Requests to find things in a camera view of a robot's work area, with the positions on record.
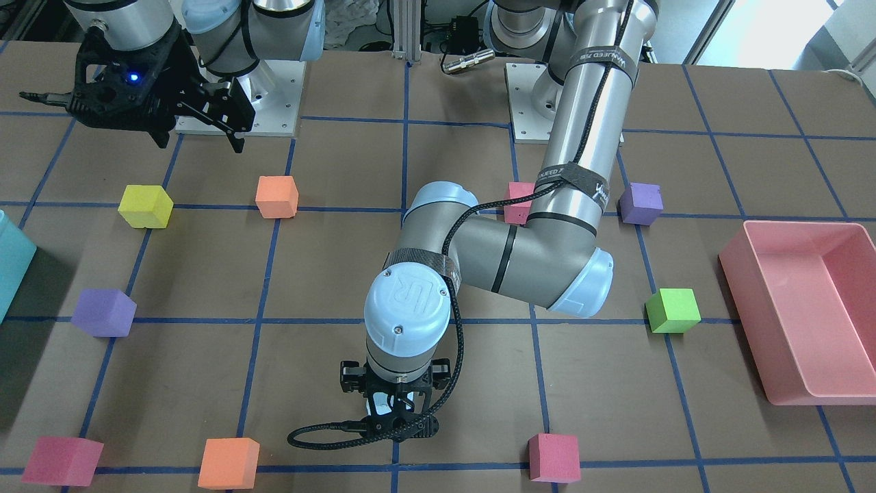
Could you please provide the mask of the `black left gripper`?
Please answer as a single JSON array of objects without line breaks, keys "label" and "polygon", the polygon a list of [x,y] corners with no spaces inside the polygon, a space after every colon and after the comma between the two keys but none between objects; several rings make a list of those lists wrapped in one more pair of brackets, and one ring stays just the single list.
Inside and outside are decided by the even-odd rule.
[{"label": "black left gripper", "polygon": [[359,391],[367,400],[368,415],[360,421],[342,422],[342,431],[364,438],[378,436],[415,422],[428,411],[433,390],[444,390],[450,382],[450,360],[433,359],[423,375],[412,383],[389,383],[378,377],[368,364],[342,361],[339,381],[344,392]]}]

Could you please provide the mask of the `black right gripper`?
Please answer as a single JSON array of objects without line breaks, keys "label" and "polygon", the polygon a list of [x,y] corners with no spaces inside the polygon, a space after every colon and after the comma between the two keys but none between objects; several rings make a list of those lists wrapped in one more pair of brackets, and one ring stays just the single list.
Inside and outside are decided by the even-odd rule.
[{"label": "black right gripper", "polygon": [[68,113],[91,128],[147,132],[160,149],[179,116],[179,134],[222,136],[237,154],[255,117],[239,82],[201,75],[176,21],[153,46],[132,52],[111,48],[105,34],[88,28]]}]

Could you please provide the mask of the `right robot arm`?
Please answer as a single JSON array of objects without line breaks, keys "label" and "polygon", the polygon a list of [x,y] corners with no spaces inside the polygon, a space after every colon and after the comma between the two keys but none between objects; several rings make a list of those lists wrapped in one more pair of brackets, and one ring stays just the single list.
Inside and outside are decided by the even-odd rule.
[{"label": "right robot arm", "polygon": [[68,1],[84,28],[74,88],[40,94],[91,128],[228,138],[294,135],[307,62],[324,47],[322,1]]}]

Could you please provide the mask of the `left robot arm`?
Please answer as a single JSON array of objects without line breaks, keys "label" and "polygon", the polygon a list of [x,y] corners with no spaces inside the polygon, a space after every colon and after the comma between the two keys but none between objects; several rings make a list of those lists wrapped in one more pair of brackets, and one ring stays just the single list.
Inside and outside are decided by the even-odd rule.
[{"label": "left robot arm", "polygon": [[485,218],[490,203],[459,184],[426,184],[404,215],[364,301],[366,360],[342,362],[344,392],[366,399],[366,416],[329,423],[326,430],[357,433],[337,443],[428,438],[435,412],[450,398],[463,365],[458,306],[463,285],[482,288],[588,318],[603,306],[613,280],[613,257],[595,245],[610,198],[610,176],[639,56],[659,16],[655,1],[498,1],[492,6],[497,46],[515,35],[523,47],[559,30],[569,14],[573,40],[558,50],[567,60],[544,162],[523,225]]}]

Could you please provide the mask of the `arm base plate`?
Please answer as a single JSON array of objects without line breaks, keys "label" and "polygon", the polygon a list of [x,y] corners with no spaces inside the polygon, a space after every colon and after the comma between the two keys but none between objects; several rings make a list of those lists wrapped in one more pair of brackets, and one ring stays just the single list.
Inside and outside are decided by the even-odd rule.
[{"label": "arm base plate", "polygon": [[590,149],[616,149],[635,78],[610,63],[574,62],[565,88],[544,66],[507,64],[515,139],[576,149],[591,123]]},{"label": "arm base plate", "polygon": [[255,111],[247,136],[295,136],[307,65],[303,60],[260,60],[238,77]]}]

